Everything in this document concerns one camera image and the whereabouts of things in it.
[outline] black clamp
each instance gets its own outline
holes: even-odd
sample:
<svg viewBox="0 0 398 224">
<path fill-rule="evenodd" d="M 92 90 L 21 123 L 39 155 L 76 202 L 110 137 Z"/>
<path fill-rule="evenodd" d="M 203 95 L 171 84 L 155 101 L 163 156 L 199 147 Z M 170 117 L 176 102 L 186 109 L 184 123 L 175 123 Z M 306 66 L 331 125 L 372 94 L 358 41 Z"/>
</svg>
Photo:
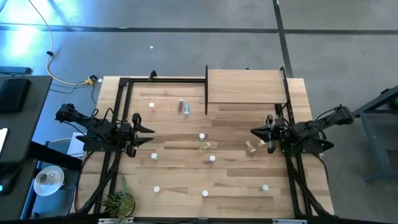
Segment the black clamp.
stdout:
<svg viewBox="0 0 398 224">
<path fill-rule="evenodd" d="M 151 82 L 155 76 L 157 76 L 156 71 L 155 70 L 151 71 L 149 75 L 149 82 Z"/>
<path fill-rule="evenodd" d="M 253 128 L 250 130 L 252 134 L 262 139 L 264 142 L 268 142 L 268 153 L 274 153 L 276 146 L 274 135 L 272 134 L 272 123 L 274 119 L 271 114 L 267 116 L 266 125 L 260 128 Z"/>
<path fill-rule="evenodd" d="M 126 148 L 126 154 L 129 157 L 135 157 L 136 156 L 136 150 L 134 147 L 139 147 L 140 145 L 144 144 L 145 142 L 149 142 L 153 140 L 153 138 L 139 138 L 137 137 L 137 132 L 140 133 L 155 133 L 155 131 L 145 128 L 141 125 L 141 116 L 139 113 L 134 113 L 132 115 L 132 123 L 133 126 L 131 128 L 131 135 L 130 135 L 130 144 L 127 145 Z"/>
</svg>

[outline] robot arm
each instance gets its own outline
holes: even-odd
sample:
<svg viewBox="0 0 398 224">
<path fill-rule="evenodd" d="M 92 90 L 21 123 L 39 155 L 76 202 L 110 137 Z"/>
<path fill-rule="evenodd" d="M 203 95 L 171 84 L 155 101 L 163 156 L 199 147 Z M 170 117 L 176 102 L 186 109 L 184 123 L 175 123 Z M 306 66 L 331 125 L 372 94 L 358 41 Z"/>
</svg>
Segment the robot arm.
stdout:
<svg viewBox="0 0 398 224">
<path fill-rule="evenodd" d="M 323 130 L 335 124 L 351 124 L 355 117 L 345 106 L 337 106 L 331 115 L 315 121 L 299 122 L 290 125 L 284 118 L 275 120 L 272 125 L 272 115 L 268 115 L 266 125 L 254 128 L 251 132 L 265 142 L 269 142 L 268 153 L 275 151 L 275 140 L 281 141 L 285 150 L 292 154 L 309 152 L 321 153 L 333 147 L 333 143 L 326 140 Z"/>
<path fill-rule="evenodd" d="M 127 145 L 126 154 L 129 157 L 134 157 L 136 155 L 134 147 L 139 147 L 141 144 L 153 140 L 153 138 L 137 137 L 137 132 L 154 133 L 153 130 L 141 125 L 142 119 L 138 113 L 132 116 L 133 127 L 126 120 L 118 123 L 120 125 L 118 126 L 112 124 L 106 118 L 98 119 L 94 116 L 94 112 L 90 117 L 79 113 L 74 105 L 69 103 L 61 106 L 55 115 L 55 119 L 61 123 L 76 122 L 88 130 L 87 135 L 76 137 L 85 143 L 84 151 L 120 152 L 124 150 L 126 143 L 130 142 Z"/>
</svg>

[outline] metal stand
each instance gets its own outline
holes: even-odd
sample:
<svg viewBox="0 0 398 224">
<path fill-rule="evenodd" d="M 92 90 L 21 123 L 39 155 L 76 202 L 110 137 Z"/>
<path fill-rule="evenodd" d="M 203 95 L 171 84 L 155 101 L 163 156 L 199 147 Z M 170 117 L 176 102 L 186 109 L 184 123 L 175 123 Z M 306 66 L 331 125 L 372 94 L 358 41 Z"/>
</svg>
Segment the metal stand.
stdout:
<svg viewBox="0 0 398 224">
<path fill-rule="evenodd" d="M 398 110 L 377 110 L 380 106 L 387 104 L 391 99 L 395 99 L 397 97 L 398 85 L 390 90 L 384 91 L 378 97 L 353 112 L 355 117 L 361 118 L 369 146 L 374 154 L 374 157 L 376 158 L 377 167 L 379 169 L 375 174 L 365 175 L 365 182 L 370 182 L 377 179 L 398 177 L 398 169 L 394 169 L 392 167 L 387 154 L 387 150 L 397 150 L 396 146 L 394 147 L 393 144 L 388 143 L 388 140 L 395 139 L 395 133 L 391 133 L 391 135 L 377 135 L 369 123 L 371 120 L 371 114 L 374 114 L 373 116 L 375 116 L 375 114 L 394 114 L 396 119 L 398 119 Z M 384 147 L 378 144 L 382 142 L 384 142 Z"/>
<path fill-rule="evenodd" d="M 81 169 L 81 160 L 57 152 L 33 141 L 30 143 L 27 158 L 37 159 L 75 171 L 80 171 Z"/>
</svg>

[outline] table leg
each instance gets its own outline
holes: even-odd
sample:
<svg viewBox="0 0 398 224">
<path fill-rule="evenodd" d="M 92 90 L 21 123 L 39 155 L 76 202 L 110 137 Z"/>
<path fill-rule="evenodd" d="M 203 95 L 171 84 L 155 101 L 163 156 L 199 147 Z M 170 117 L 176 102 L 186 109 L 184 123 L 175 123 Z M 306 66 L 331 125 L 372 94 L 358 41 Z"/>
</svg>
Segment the table leg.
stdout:
<svg viewBox="0 0 398 224">
<path fill-rule="evenodd" d="M 67 169 L 80 171 L 81 160 L 43 146 L 36 142 L 30 143 L 28 158 L 55 164 Z"/>
</svg>

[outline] yellow cable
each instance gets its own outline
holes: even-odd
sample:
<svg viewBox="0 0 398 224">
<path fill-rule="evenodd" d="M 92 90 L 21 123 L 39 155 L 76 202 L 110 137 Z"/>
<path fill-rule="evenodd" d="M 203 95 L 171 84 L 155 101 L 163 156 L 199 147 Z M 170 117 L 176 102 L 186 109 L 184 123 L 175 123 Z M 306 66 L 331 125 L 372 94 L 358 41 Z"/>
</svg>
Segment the yellow cable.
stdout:
<svg viewBox="0 0 398 224">
<path fill-rule="evenodd" d="M 51 35 L 51 48 L 50 48 L 50 52 L 52 52 L 52 47 L 53 47 L 53 44 L 54 44 L 54 39 L 53 39 L 53 36 L 52 36 L 51 29 L 50 29 L 49 25 L 47 24 L 47 21 L 46 21 L 46 20 L 44 19 L 44 17 L 41 15 L 41 13 L 39 12 L 39 10 L 37 10 L 37 8 L 35 7 L 35 5 L 33 5 L 33 3 L 32 3 L 30 0 L 28 0 L 28 1 L 29 1 L 30 4 L 33 6 L 33 8 L 36 10 L 36 12 L 39 14 L 39 16 L 43 19 L 45 25 L 46 25 L 47 28 L 49 29 L 49 32 L 50 32 L 50 35 Z M 66 85 L 84 85 L 84 84 L 86 84 L 86 82 L 84 82 L 84 83 L 70 83 L 70 82 L 63 81 L 63 80 L 61 80 L 61 79 L 55 77 L 55 76 L 50 72 L 50 68 L 49 68 L 49 67 L 50 67 L 50 55 L 47 56 L 47 64 L 46 64 L 45 68 L 47 69 L 47 73 L 48 73 L 53 79 L 55 79 L 55 80 L 58 81 L 58 82 L 64 83 L 64 84 L 66 84 Z"/>
</svg>

